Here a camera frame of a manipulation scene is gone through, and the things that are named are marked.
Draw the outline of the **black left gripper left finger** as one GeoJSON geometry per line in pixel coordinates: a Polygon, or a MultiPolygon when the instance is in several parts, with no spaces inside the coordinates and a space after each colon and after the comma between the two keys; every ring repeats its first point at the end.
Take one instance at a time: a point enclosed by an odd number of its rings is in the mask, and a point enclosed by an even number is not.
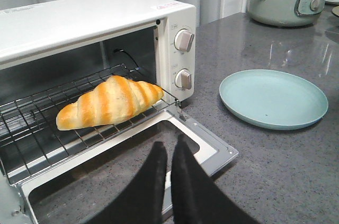
{"type": "Polygon", "coordinates": [[[167,152],[155,142],[127,187],[103,210],[85,223],[161,223],[167,168],[167,152]]]}

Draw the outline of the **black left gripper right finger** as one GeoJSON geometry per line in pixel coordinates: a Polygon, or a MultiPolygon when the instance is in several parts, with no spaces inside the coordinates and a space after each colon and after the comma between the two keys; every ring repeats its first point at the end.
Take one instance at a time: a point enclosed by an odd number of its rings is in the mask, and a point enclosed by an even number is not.
{"type": "Polygon", "coordinates": [[[172,158],[171,197],[175,223],[258,223],[222,193],[181,139],[172,158]]]}

